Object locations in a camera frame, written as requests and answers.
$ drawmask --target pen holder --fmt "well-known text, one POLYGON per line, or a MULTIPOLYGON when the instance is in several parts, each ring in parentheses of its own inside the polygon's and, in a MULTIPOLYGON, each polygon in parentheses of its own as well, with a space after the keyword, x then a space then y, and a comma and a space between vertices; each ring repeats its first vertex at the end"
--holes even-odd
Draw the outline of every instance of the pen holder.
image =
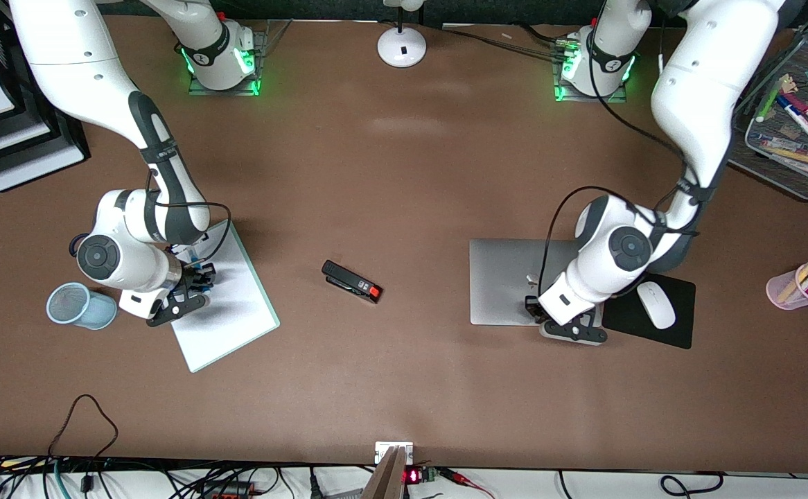
POLYGON ((808 294, 805 290, 801 290, 798 280, 799 272, 801 272, 800 268, 793 272, 777 275, 777 277, 768 281, 768 300, 771 300, 771 303, 775 304, 777 308, 795 310, 803 306, 808 306, 808 294), (787 288, 791 288, 787 299, 782 302, 779 301, 778 297, 783 294, 787 288))

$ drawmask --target robotic arm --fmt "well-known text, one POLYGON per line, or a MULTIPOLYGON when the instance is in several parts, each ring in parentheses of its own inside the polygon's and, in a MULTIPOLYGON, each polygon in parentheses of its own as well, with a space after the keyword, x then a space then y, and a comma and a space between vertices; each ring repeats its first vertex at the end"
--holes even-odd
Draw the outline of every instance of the robotic arm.
MULTIPOLYGON (((220 34, 229 45, 229 29, 220 25, 212 10, 212 17, 207 15, 204 6, 209 8, 209 3, 147 3, 169 12, 166 19, 173 19, 182 44, 200 47, 203 53, 202 45, 220 34), (178 9, 170 12, 170 4, 178 9)), ((189 288, 209 287, 211 274, 183 268, 153 243, 194 243, 207 230, 210 211, 160 111, 121 66, 96 4, 93 0, 11 0, 10 5, 31 72, 50 102, 134 143, 158 186, 157 191, 113 190, 103 196, 93 231, 78 247, 81 271, 99 284, 123 290, 121 308, 151 319, 150 325, 203 306, 204 297, 183 302, 189 288), (172 291, 182 296, 180 306, 164 307, 164 298, 172 291), (155 322, 157 313, 161 317, 155 322)), ((240 67, 223 70, 222 61, 221 54, 214 57, 207 72, 199 76, 235 79, 240 67)))
MULTIPOLYGON (((696 0, 680 13, 687 32, 657 81, 651 109, 683 151, 686 171, 665 212, 611 195, 582 211, 575 231, 579 255, 538 299, 556 323, 568 324, 644 270, 666 272, 683 261, 727 164, 734 105, 771 42, 783 3, 696 0)), ((573 82, 583 87, 577 88, 595 95, 587 76, 593 64, 599 94, 612 94, 622 79, 619 72, 625 71, 622 61, 631 57, 649 24, 645 0, 608 0, 594 34, 591 26, 579 31, 583 57, 573 82)))

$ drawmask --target white plastic bracket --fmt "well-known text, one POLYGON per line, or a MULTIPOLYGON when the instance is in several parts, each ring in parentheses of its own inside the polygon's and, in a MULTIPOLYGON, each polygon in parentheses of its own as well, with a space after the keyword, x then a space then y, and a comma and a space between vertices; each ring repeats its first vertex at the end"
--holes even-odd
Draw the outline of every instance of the white plastic bracket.
POLYGON ((413 442, 376 442, 373 464, 379 464, 385 452, 394 446, 402 446, 402 448, 405 448, 407 451, 407 466, 413 465, 413 442))

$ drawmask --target green marker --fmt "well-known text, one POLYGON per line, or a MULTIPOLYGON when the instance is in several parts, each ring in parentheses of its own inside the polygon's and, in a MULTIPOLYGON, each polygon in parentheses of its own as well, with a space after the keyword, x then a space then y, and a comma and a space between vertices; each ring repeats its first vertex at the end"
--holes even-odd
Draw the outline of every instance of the green marker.
POLYGON ((761 123, 764 121, 764 117, 768 116, 768 113, 771 111, 771 107, 774 105, 774 101, 777 100, 777 95, 780 94, 780 86, 774 85, 774 89, 772 89, 771 94, 768 95, 768 99, 764 101, 764 105, 758 111, 757 116, 755 117, 756 122, 761 123))

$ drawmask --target pencil cup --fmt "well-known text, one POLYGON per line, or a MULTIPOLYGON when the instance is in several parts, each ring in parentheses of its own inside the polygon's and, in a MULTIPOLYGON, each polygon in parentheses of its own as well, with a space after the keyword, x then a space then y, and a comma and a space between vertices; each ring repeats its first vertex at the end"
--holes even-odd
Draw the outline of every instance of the pencil cup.
POLYGON ((771 300, 772 304, 783 310, 795 310, 808 306, 808 294, 805 290, 801 290, 799 272, 801 272, 800 268, 787 274, 777 275, 768 281, 768 300, 771 300), (780 301, 779 297, 784 293, 787 293, 788 296, 785 300, 780 301))
POLYGON ((46 300, 46 315, 56 324, 102 329, 118 315, 118 304, 111 297, 90 291, 80 282, 67 282, 46 300))

